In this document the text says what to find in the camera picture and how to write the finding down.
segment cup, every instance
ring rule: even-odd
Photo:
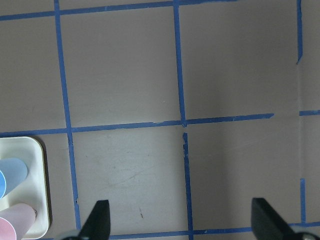
[[[16,158],[0,160],[0,199],[22,183],[28,174],[26,164]]]
[[[0,239],[21,240],[35,220],[35,210],[25,203],[0,211]]]

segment white tray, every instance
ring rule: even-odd
[[[19,158],[28,168],[26,180],[0,199],[0,211],[18,203],[26,203],[37,211],[37,217],[23,240],[42,238],[49,229],[49,208],[43,149],[31,137],[0,138],[0,159]]]

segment black object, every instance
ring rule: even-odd
[[[110,208],[108,200],[97,201],[78,236],[63,240],[108,240],[110,236]]]
[[[253,198],[251,228],[257,240],[320,240],[307,231],[294,232],[264,198]]]

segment blue cup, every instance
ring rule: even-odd
[[[27,174],[27,166],[19,158],[0,159],[0,199],[22,183]]]

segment cup rim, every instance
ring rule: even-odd
[[[17,232],[16,232],[14,226],[11,224],[11,222],[9,222],[7,219],[5,219],[1,216],[0,216],[0,220],[4,220],[5,222],[7,222],[10,225],[10,227],[13,229],[13,232],[14,232],[14,239],[17,239]]]
[[[0,192],[0,199],[2,199],[5,196],[6,190],[7,190],[7,180],[5,178],[5,175],[3,174],[3,172],[0,170],[0,178],[3,179],[4,181],[4,190],[3,193]]]

